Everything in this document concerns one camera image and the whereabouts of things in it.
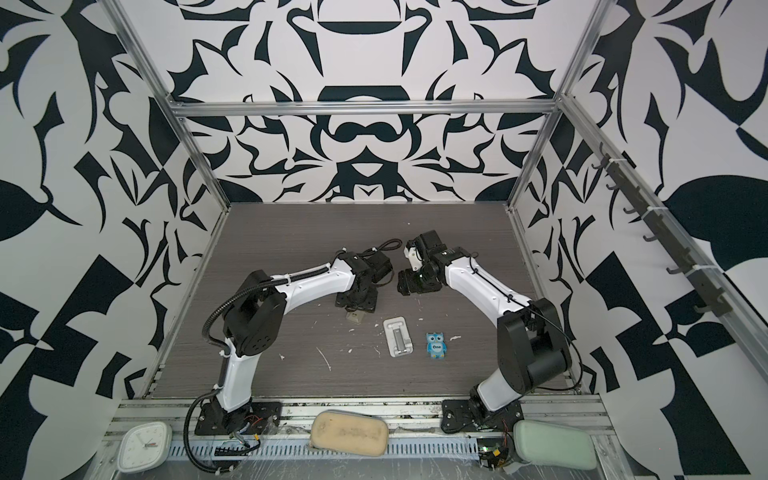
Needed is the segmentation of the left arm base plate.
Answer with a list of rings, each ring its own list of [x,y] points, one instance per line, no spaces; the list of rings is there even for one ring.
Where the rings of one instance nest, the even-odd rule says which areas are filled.
[[[280,425],[281,412],[281,402],[250,402],[227,411],[214,398],[201,407],[194,433],[197,436],[229,435],[235,432],[260,435]]]

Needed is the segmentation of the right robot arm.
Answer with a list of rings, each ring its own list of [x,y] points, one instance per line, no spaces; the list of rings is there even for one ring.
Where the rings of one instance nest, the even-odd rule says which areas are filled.
[[[404,256],[409,267],[398,273],[400,294],[448,287],[496,328],[497,369],[470,394],[477,414],[494,414],[571,369],[571,341],[552,302],[514,291],[486,271],[474,254],[448,247],[434,230],[407,241]]]

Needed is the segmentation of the white remote control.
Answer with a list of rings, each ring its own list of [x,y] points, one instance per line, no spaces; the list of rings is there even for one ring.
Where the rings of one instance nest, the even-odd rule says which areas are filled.
[[[363,310],[352,310],[346,312],[346,320],[354,325],[360,325],[366,316]]]

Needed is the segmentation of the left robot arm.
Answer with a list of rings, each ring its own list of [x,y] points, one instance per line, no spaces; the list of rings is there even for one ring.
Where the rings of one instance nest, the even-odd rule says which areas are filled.
[[[348,312],[373,313],[378,288],[392,278],[388,256],[372,249],[337,252],[331,262],[294,273],[257,270],[204,322],[202,335],[220,349],[220,378],[214,404],[223,414],[243,412],[252,399],[260,356],[276,341],[283,317],[292,310],[334,295]]]

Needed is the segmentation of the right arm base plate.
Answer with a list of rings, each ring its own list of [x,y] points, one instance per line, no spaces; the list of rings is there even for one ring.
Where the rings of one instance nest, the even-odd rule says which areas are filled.
[[[517,402],[495,412],[488,410],[479,399],[443,400],[440,429],[445,434],[481,431],[511,431],[524,419],[521,405]]]

